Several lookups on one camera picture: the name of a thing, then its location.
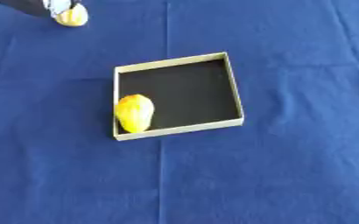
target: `yellow ball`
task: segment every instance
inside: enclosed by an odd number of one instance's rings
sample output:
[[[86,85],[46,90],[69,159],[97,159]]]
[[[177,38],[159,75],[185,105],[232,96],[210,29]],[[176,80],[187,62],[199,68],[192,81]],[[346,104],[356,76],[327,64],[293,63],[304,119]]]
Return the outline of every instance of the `yellow ball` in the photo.
[[[88,21],[87,9],[82,4],[76,4],[73,9],[59,14],[55,21],[64,26],[82,26]]]
[[[152,101],[141,94],[125,96],[115,107],[116,117],[130,133],[139,133],[150,128],[154,111]]]

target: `rectangular tray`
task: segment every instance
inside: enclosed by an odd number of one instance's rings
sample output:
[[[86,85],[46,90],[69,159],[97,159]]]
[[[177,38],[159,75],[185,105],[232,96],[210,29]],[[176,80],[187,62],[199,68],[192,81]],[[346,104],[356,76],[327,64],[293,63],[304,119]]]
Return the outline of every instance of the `rectangular tray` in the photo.
[[[243,107],[225,52],[116,67],[114,105],[134,94],[154,103],[151,127],[127,133],[114,117],[113,135],[119,141],[243,124]]]

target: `tray rim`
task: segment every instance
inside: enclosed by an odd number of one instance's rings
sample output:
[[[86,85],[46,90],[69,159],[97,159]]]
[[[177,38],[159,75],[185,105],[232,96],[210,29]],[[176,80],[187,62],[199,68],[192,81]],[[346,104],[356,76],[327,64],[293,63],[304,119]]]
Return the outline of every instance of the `tray rim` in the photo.
[[[202,54],[196,56],[189,56],[189,57],[182,57],[176,59],[164,59],[164,60],[156,60],[152,62],[145,62],[145,63],[138,63],[133,65],[127,66],[117,66],[114,68],[114,79],[113,79],[113,87],[114,87],[114,95],[113,95],[113,110],[115,109],[115,105],[117,105],[119,101],[119,81],[120,75],[125,75],[130,72],[136,71],[144,71],[162,67],[175,67],[175,66],[183,66],[187,64],[194,64],[194,63],[201,63],[211,60],[224,60],[226,65],[226,71],[229,76],[229,83],[231,86],[231,92],[234,96],[234,100],[236,102],[236,110],[238,114],[238,118],[224,120],[219,122],[206,122],[206,123],[198,123],[193,125],[185,125],[167,129],[153,129],[147,130],[141,133],[124,133],[119,134],[117,128],[117,119],[113,113],[113,137],[118,141],[124,140],[132,140],[132,139],[139,139],[145,137],[158,137],[158,136],[165,136],[165,135],[172,135],[172,134],[179,134],[179,133],[187,133],[193,131],[200,131],[200,130],[212,130],[212,129],[220,129],[220,128],[227,128],[233,126],[241,126],[244,122],[244,112],[243,112],[243,105],[241,103],[241,99],[238,93],[238,87],[236,85],[236,79],[234,77],[233,69],[229,60],[229,55],[227,52],[216,52],[210,54]]]

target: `yellow object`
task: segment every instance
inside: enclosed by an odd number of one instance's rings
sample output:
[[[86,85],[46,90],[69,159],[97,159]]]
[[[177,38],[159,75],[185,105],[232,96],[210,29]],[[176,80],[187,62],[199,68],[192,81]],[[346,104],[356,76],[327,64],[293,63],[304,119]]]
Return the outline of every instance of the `yellow object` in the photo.
[[[88,21],[88,12],[82,4],[76,4],[73,9],[59,14],[55,21],[64,26],[82,26]]]
[[[141,94],[125,96],[115,107],[116,117],[130,133],[147,130],[151,125],[154,111],[152,101]]]

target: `blue tablecloth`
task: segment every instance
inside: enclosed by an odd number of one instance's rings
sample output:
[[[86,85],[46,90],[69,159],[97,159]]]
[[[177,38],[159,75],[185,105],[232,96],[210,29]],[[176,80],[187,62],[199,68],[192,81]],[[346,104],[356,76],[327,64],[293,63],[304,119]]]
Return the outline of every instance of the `blue tablecloth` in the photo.
[[[0,224],[359,224],[359,0],[0,6]],[[111,137],[112,68],[227,51],[243,127]]]

